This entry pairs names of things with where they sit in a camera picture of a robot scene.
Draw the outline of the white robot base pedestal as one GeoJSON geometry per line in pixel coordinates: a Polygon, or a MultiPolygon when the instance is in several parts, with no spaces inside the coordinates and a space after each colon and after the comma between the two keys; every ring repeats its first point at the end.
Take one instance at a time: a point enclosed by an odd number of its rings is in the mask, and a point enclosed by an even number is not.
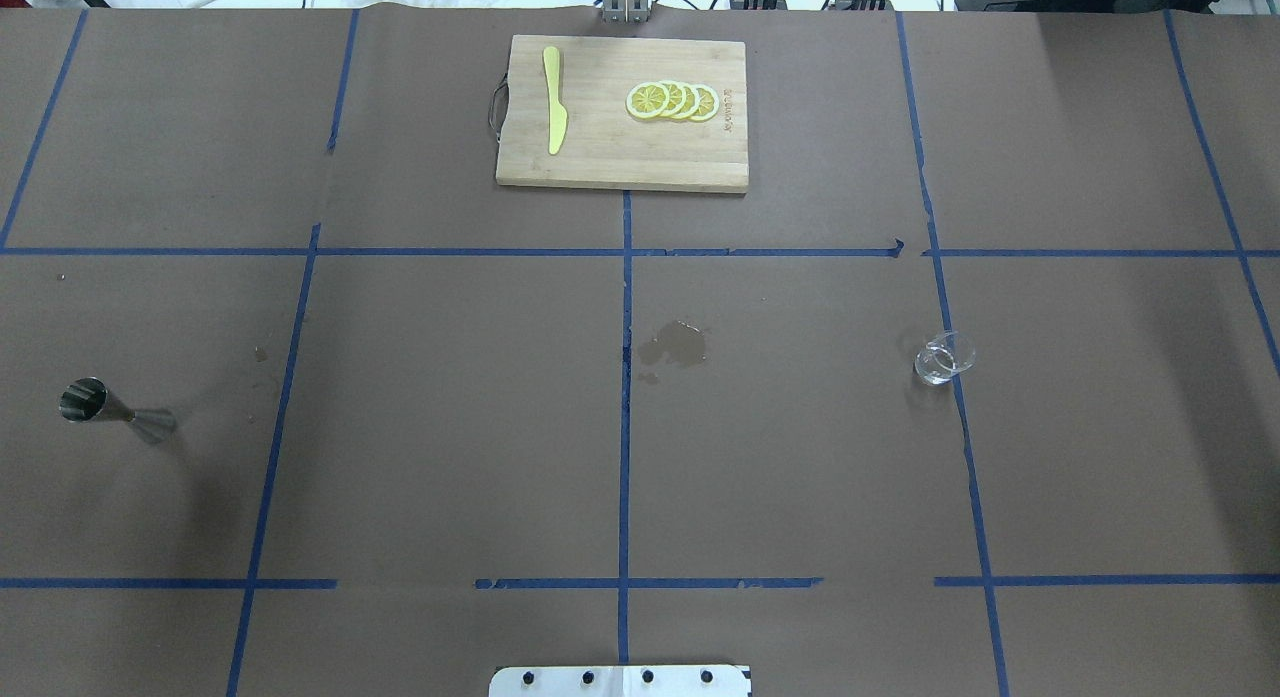
{"type": "Polygon", "coordinates": [[[732,664],[512,666],[489,696],[751,696],[750,668],[732,664]]]}

